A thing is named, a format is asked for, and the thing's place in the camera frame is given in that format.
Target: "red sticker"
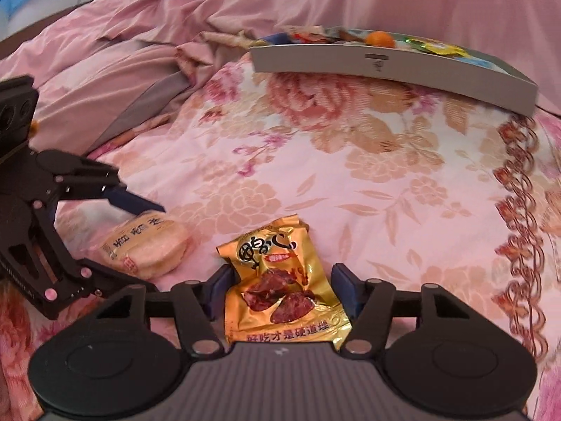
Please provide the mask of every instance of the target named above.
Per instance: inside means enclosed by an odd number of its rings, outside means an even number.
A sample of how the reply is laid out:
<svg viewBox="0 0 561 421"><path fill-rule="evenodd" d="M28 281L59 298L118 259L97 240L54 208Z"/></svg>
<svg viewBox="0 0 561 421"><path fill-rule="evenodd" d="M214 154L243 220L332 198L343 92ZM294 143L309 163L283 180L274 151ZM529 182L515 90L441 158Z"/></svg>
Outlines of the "red sticker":
<svg viewBox="0 0 561 421"><path fill-rule="evenodd" d="M267 255L265 257L265 261L268 261L269 263L280 263L281 261L286 261L291 257L292 255L290 253L274 253L272 255Z"/></svg>
<svg viewBox="0 0 561 421"><path fill-rule="evenodd" d="M138 267L136 266L135 262L128 256L123 258L123 265L133 274L138 271Z"/></svg>

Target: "rice cake package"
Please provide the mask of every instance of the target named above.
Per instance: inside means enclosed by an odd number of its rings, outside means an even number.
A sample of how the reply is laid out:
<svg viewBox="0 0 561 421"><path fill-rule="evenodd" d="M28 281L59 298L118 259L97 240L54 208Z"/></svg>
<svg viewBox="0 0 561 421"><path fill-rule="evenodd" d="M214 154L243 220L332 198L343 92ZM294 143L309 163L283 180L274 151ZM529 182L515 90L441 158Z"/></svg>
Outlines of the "rice cake package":
<svg viewBox="0 0 561 421"><path fill-rule="evenodd" d="M114 228L94 259L119 272L150 280L175 269L189 242L186 227L150 210Z"/></svg>
<svg viewBox="0 0 561 421"><path fill-rule="evenodd" d="M351 330L315 249L309 227L291 215L221 245L240 283L225 300L229 343L332 341Z"/></svg>

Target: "meat picture on wrapper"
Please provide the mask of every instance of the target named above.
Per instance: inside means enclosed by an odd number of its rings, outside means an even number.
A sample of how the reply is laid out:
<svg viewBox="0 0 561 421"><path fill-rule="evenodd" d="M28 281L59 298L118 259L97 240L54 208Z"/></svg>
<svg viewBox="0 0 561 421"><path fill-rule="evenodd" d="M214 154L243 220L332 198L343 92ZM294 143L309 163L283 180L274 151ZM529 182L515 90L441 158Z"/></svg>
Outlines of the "meat picture on wrapper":
<svg viewBox="0 0 561 421"><path fill-rule="evenodd" d="M288 272L281 269L268 269L242 296L251 310L262 312L295 289L301 288Z"/></svg>
<svg viewBox="0 0 561 421"><path fill-rule="evenodd" d="M271 315L271 323L278 325L302 318L313 310L313 299L315 295L309 289L286 295Z"/></svg>
<svg viewBox="0 0 561 421"><path fill-rule="evenodd" d="M254 312L262 312L263 310L267 310L269 307L275 305L278 299L275 298L264 298L258 294L253 294L249 291L246 291L242 294L243 300L246 301L248 307L253 310Z"/></svg>

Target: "orange ball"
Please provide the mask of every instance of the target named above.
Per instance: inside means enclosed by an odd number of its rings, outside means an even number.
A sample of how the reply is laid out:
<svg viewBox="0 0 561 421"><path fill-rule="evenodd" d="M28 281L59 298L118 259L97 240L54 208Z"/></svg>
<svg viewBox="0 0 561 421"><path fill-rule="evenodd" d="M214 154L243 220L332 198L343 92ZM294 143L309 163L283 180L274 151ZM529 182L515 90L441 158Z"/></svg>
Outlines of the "orange ball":
<svg viewBox="0 0 561 421"><path fill-rule="evenodd" d="M364 38L364 42L368 44L368 46L390 47L391 49L396 47L396 41L393 36L385 31L373 31L368 33L366 38Z"/></svg>

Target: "pink bedsheet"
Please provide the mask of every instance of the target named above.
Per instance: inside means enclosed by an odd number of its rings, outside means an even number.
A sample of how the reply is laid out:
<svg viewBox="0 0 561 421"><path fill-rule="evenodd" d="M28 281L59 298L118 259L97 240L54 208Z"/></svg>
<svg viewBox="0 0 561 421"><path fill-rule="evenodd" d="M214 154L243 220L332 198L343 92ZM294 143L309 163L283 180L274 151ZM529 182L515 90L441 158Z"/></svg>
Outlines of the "pink bedsheet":
<svg viewBox="0 0 561 421"><path fill-rule="evenodd" d="M182 264L156 281L207 278L216 246L296 213L324 269L400 289L442 284L520 340L539 380L529 416L561 416L561 123L518 119L489 105L381 80L255 74L228 63L173 123L100 159L132 190L192 231ZM57 228L75 257L127 219L103 201L67 203ZM46 321L14 288L0 295L0 352L11 411L39 412L25 370L33 350L87 312L84 300ZM394 322L396 331L413 327ZM156 325L175 340L170 323Z"/></svg>

